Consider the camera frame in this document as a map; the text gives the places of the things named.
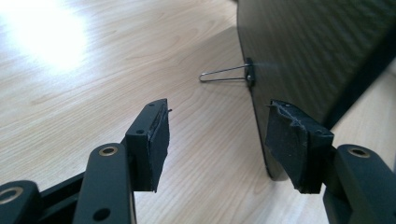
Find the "wooden surface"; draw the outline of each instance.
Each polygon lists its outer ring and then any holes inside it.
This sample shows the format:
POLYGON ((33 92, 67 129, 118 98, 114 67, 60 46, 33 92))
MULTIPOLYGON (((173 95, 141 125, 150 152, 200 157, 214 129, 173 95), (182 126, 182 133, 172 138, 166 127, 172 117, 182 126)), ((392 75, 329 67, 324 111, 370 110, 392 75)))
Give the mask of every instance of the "wooden surface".
MULTIPOLYGON (((158 193, 135 194, 139 223, 327 223, 320 195, 267 177, 245 84, 198 82, 242 63, 235 15, 229 0, 0 3, 0 184, 47 189, 82 172, 95 147, 168 98, 169 155, 158 193)), ((334 143, 370 147, 391 167, 394 68, 334 143)))

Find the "black board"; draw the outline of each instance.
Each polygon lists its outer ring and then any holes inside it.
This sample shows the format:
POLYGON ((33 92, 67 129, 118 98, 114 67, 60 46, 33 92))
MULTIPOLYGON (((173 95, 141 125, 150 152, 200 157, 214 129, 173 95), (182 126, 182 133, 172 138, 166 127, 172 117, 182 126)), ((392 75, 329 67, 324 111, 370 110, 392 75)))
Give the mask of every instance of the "black board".
MULTIPOLYGON (((238 1, 244 58, 262 144, 271 99, 297 105, 330 129, 394 59, 396 1, 238 1)), ((282 169, 262 147, 267 170, 282 169)))

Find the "metal wire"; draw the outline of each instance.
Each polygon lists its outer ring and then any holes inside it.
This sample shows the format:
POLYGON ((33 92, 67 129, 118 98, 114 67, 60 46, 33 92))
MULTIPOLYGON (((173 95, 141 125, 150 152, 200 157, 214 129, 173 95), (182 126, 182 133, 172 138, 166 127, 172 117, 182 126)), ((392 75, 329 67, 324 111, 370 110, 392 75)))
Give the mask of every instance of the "metal wire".
POLYGON ((200 82, 227 81, 227 80, 245 80, 246 79, 245 77, 226 77, 226 78, 212 78, 212 79, 202 79, 202 77, 213 75, 213 74, 216 74, 216 73, 227 72, 227 71, 231 71, 231 70, 235 70, 235 69, 239 69, 239 68, 245 68, 247 66, 250 66, 250 64, 245 63, 244 65, 233 67, 233 68, 221 69, 221 70, 214 71, 214 72, 205 72, 205 73, 202 73, 199 76, 199 80, 200 80, 200 82))

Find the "black panel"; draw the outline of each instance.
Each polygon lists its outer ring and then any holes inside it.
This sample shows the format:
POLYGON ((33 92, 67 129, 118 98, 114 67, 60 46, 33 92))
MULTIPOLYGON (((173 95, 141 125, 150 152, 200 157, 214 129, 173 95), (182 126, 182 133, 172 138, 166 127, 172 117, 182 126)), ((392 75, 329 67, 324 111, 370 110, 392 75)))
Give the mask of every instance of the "black panel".
POLYGON ((166 99, 151 102, 143 108, 122 140, 134 160, 130 167, 134 191, 157 191, 168 154, 168 113, 166 99))
MULTIPOLYGON (((271 99, 297 105, 330 129, 395 57, 394 0, 238 4, 242 52, 254 62, 251 97, 262 143, 271 99)), ((273 179, 283 176, 277 167, 273 179)))

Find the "wooden floor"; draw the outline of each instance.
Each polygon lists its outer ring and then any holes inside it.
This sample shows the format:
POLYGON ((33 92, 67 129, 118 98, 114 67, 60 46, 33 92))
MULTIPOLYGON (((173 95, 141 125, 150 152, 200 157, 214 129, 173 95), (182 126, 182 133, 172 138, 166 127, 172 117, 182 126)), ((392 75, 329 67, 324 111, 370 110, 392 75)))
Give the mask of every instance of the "wooden floor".
MULTIPOLYGON (((119 142, 145 104, 168 98, 169 155, 158 192, 135 194, 138 223, 328 222, 320 195, 266 175, 246 85, 198 81, 242 64, 234 1, 6 2, 0 185, 29 179, 42 190, 84 171, 94 148, 119 142)), ((334 128, 335 146, 371 148, 390 167, 395 71, 334 128)))

